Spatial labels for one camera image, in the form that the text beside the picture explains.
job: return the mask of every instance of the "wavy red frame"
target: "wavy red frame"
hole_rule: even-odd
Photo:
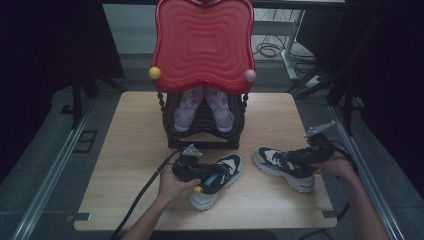
[[[223,60],[223,64],[221,64],[221,62],[217,63],[217,61],[213,61],[214,60],[213,57],[215,57],[215,55],[213,55],[213,54],[209,54],[210,56],[213,56],[211,58],[210,56],[207,56],[208,54],[206,54],[204,56],[190,55],[190,54],[187,53],[187,51],[183,51],[182,52],[183,53],[182,58],[192,58],[193,59],[193,56],[195,56],[197,59],[199,59],[199,57],[201,59],[202,58],[204,58],[204,59],[203,59],[203,61],[202,60],[200,60],[200,61],[188,60],[186,62],[184,62],[184,61],[178,62],[178,61],[176,61],[178,59],[172,57],[173,56],[172,53],[169,54],[169,55],[172,55],[171,57],[168,57],[167,54],[162,53],[162,44],[164,42],[163,36],[162,36],[162,35],[164,35],[164,33],[162,32],[163,31],[162,24],[166,24],[167,21],[169,21],[169,19],[162,21],[161,17],[163,17],[163,15],[162,15],[161,11],[164,8],[164,6],[166,6],[166,4],[173,4],[173,5],[169,5],[168,7],[170,7],[170,6],[174,7],[173,9],[175,11],[178,11],[179,9],[181,9],[181,8],[178,8],[179,4],[185,5],[186,3],[192,4],[195,7],[206,9],[206,10],[208,10],[208,9],[213,10],[214,7],[217,7],[221,4],[226,4],[226,3],[230,3],[229,6],[233,6],[234,3],[241,4],[240,7],[247,8],[247,10],[242,9],[243,13],[247,12],[249,14],[249,16],[243,16],[243,19],[242,19],[242,20],[246,20],[246,19],[248,20],[247,24],[242,24],[243,26],[246,26],[246,27],[241,29],[243,31],[247,30],[246,35],[243,37],[243,43],[245,43],[245,46],[240,45],[240,48],[237,48],[238,45],[237,44],[234,45],[234,42],[233,42],[233,46],[236,46],[236,48],[234,49],[234,52],[233,52],[234,55],[237,55],[237,53],[238,53],[238,54],[242,54],[243,56],[245,56],[247,58],[247,59],[242,59],[241,62],[243,62],[243,63],[241,63],[241,64],[243,64],[243,66],[238,65],[238,63],[231,62],[231,64],[233,64],[233,68],[235,67],[235,68],[237,68],[237,70],[234,70],[234,71],[232,71],[233,69],[228,70],[228,67],[223,65],[223,64],[225,64],[224,60]],[[182,15],[175,14],[174,12],[172,14],[173,14],[172,16],[182,16]],[[253,22],[254,22],[254,11],[253,11],[253,7],[252,7],[251,3],[248,0],[216,0],[216,1],[213,1],[213,2],[194,1],[194,0],[161,0],[161,1],[159,1],[158,5],[156,7],[157,43],[156,43],[155,53],[154,53],[153,59],[152,59],[152,67],[158,67],[162,71],[161,77],[159,79],[153,80],[153,83],[155,84],[157,90],[160,91],[160,92],[164,92],[164,93],[173,93],[173,92],[182,92],[184,90],[187,90],[187,89],[190,89],[190,88],[193,88],[193,87],[197,87],[197,86],[209,86],[209,87],[214,87],[218,90],[221,90],[221,91],[224,91],[224,92],[227,92],[227,93],[232,93],[232,94],[244,94],[244,93],[249,92],[252,83],[246,81],[246,79],[244,78],[244,71],[246,71],[248,69],[255,70],[255,62],[254,62],[252,48],[251,48],[251,36],[252,36]],[[219,44],[219,43],[224,44],[224,45],[228,44],[227,42],[223,42],[223,41],[224,40],[221,40],[221,42],[218,42],[217,44]],[[171,52],[178,51],[176,49],[187,50],[187,49],[189,49],[189,47],[190,46],[183,46],[181,48],[171,48]],[[233,56],[233,55],[229,55],[229,54],[227,54],[227,56],[231,56],[229,58],[237,58],[237,56]],[[171,66],[172,64],[167,65],[167,61],[172,62],[173,64],[178,64],[178,65],[180,65],[179,63],[182,63],[182,65],[184,65],[184,64],[191,64],[191,63],[197,64],[197,63],[200,62],[200,65],[198,66],[198,68],[206,69],[206,70],[203,70],[203,72],[202,71],[196,72],[196,71],[193,71],[192,69],[189,69],[189,68],[177,69],[177,67]],[[212,63],[212,61],[215,65],[221,64],[221,66],[219,66],[219,69],[218,68],[217,69],[211,68],[211,66],[205,65],[205,64],[208,64],[208,63],[209,64]]]

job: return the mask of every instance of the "human hand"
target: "human hand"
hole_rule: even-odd
[[[190,188],[200,184],[200,179],[194,179],[189,182],[182,182],[175,177],[172,172],[172,164],[175,160],[170,161],[169,164],[160,173],[160,183],[157,199],[165,201],[168,205],[172,201],[178,199],[182,193]]]
[[[331,174],[343,180],[356,175],[352,165],[347,161],[346,157],[338,151],[335,151],[329,160],[322,163],[314,163],[311,164],[311,166],[322,166],[324,170],[329,171]]]

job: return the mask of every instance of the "wooden table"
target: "wooden table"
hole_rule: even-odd
[[[156,93],[122,94],[79,209],[91,218],[75,221],[77,230],[116,229],[141,188],[174,151],[167,147],[161,114]],[[258,146],[282,150],[307,146],[292,96],[250,93],[245,117],[238,150],[200,149],[200,162],[206,163],[231,153],[241,155],[241,178],[221,190],[208,211],[195,209],[186,192],[163,213],[157,230],[330,228],[337,224],[335,217],[323,214],[333,208],[321,175],[315,175],[314,190],[304,194],[290,188],[283,178],[261,172],[253,163],[252,154]],[[158,186],[159,178],[141,198],[124,229],[153,202]]]

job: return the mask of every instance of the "shoe sole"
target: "shoe sole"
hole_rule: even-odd
[[[235,182],[237,182],[240,179],[241,173],[243,172],[243,162],[240,162],[241,168],[240,168],[240,172],[237,173],[236,175],[234,175],[232,178],[230,178],[230,180],[224,185],[224,187],[230,187],[231,185],[233,185]],[[215,203],[216,200],[218,199],[218,194],[219,192],[221,192],[221,190],[219,190],[217,193],[210,195],[210,199],[211,201],[207,202],[207,203],[203,203],[203,204],[199,204],[194,198],[193,198],[193,194],[194,192],[191,193],[190,195],[190,203],[197,209],[205,211],[205,210],[209,210]]]
[[[281,172],[281,171],[275,171],[273,169],[269,169],[264,167],[260,161],[257,159],[258,157],[256,156],[256,151],[255,154],[253,155],[253,162],[255,163],[255,165],[264,173],[271,175],[271,176],[275,176],[275,177],[283,177],[284,179],[286,179],[287,183],[290,185],[291,188],[293,188],[294,190],[301,192],[301,193],[309,193],[312,191],[314,185],[315,185],[315,181],[314,181],[314,176],[312,175],[311,177],[308,178],[304,178],[302,180],[294,178],[292,176],[290,176],[287,173]]]

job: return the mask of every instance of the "wire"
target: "wire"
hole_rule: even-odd
[[[128,210],[127,214],[125,215],[124,219],[122,220],[121,224],[119,224],[119,226],[116,228],[115,232],[113,232],[112,236],[109,238],[109,240],[113,240],[115,239],[115,237],[118,235],[118,233],[122,230],[122,228],[124,227],[125,223],[128,221],[128,219],[130,218],[132,212],[134,211],[134,208],[137,206],[137,203],[140,201],[140,198],[143,196],[143,194],[146,192],[146,190],[150,187],[150,185],[152,185],[153,181],[156,179],[156,177],[159,175],[159,173],[163,170],[163,168],[166,166],[166,164],[168,164],[169,160],[171,160],[171,158],[178,152],[180,152],[181,150],[175,150],[173,153],[171,153],[171,155],[169,155],[164,161],[163,163],[159,166],[159,168],[156,170],[155,173],[153,173],[153,176],[149,179],[149,181],[146,183],[146,185],[144,185],[143,189],[141,189],[140,193],[137,195],[137,197],[135,198],[134,202],[132,203],[130,209]]]

